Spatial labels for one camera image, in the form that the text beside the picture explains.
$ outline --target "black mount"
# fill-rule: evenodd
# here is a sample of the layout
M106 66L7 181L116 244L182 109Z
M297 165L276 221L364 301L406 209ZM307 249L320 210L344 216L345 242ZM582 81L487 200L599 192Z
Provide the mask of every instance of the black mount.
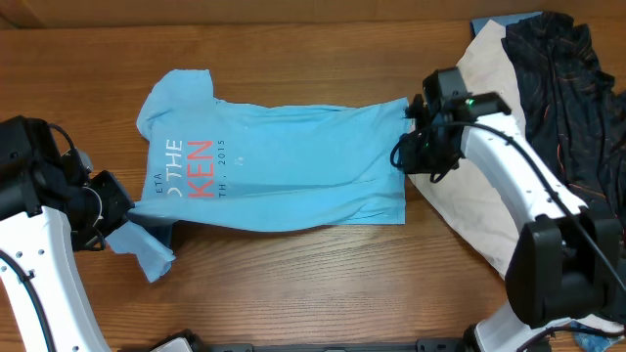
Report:
M108 171L90 180L91 170L69 143L60 155L42 119L0 123L0 221L23 211L36 216L48 206L67 215L74 250L98 249L94 245L127 221L134 204Z
M577 220L613 267L622 227L610 215L581 209ZM540 216L524 225L505 278L517 317L532 328L560 318L579 319L609 307L617 286L567 218Z

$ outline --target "white fabric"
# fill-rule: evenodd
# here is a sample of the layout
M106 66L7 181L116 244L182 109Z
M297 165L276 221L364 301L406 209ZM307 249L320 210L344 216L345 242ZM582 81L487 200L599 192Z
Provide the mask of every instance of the white fabric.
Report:
M501 44L505 35L503 26L490 21L469 44L457 67L468 91L499 93L523 131L525 118L515 70ZM461 159L459 169L450 171L438 184L430 183L429 175L410 178L448 225L504 277L517 243L517 228L500 195L482 172Z

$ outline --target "wood grain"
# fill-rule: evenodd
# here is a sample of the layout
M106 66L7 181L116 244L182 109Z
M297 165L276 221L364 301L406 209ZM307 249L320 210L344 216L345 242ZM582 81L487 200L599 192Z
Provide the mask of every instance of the wood grain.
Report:
M589 23L623 88L626 22ZM419 93L469 43L465 21L2 31L0 118L61 124L138 199L148 144L135 118L173 68L210 68L216 96L231 102L359 107ZM76 262L114 349L184 328L257 345L460 335L505 301L502 281L410 184L407 200L405 226L255 234L180 224L178 259L151 285L130 255L78 253ZM0 296L0 350L20 351ZM566 334L554 345L577 350Z
M557 11L622 18L623 0L3 0L0 13L24 28L165 24L451 21Z

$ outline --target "wooden table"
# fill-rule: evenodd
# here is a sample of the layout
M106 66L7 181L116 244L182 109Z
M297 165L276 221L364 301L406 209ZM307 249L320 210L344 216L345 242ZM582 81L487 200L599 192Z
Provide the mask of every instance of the wooden table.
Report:
M626 22L578 20L623 89ZM61 124L139 199L148 143L135 119L171 69L210 68L216 97L230 102L359 107L420 93L469 43L465 21L0 31L0 117ZM112 348L184 328L257 345L458 336L505 301L502 280L407 185L405 226L255 234L181 224L178 259L151 285L130 255L76 262ZM20 351L0 297L0 350ZM553 345L577 350L566 334Z

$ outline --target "red letters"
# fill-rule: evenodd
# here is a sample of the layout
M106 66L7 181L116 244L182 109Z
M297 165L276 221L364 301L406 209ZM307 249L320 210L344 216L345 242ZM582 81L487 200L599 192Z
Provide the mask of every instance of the red letters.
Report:
M212 141L203 141L203 142L187 142L188 146L201 146L197 151L189 154L187 156L187 177L189 178L196 178L196 177L213 177L213 162L210 161L209 162L209 171L208 172L202 172L202 164L199 163L198 164L198 172L197 173L193 173L192 172L192 165L191 162L189 160L211 160L213 159L213 155L200 155L200 153L202 153L203 151L209 149L212 145L213 142ZM204 183L202 186L200 187L196 187L196 185L194 185L193 182L191 181L187 181L187 184L189 185L189 187L191 187L195 193L189 193L188 197L189 198L213 198L214 194L213 193L207 193L205 192L205 190L207 188L209 188L210 186L213 185L213 180L207 181L206 183Z
M187 177L213 177L213 163L210 163L209 168L209 172L202 172L202 164L199 164L198 173L192 173L192 165L187 164Z
M212 145L213 142L212 141L204 141L204 142L187 142L188 146L202 146L200 147L197 151L189 154L189 156L187 156L187 159L189 160L206 160L206 159L213 159L213 155L198 155L200 153L202 153L202 151L209 149Z
M208 181L203 184L201 187L196 187L191 181L187 181L189 187L193 188L197 193L189 194L189 198L213 198L214 194L208 194L204 192L204 189L211 186L213 184L213 180Z

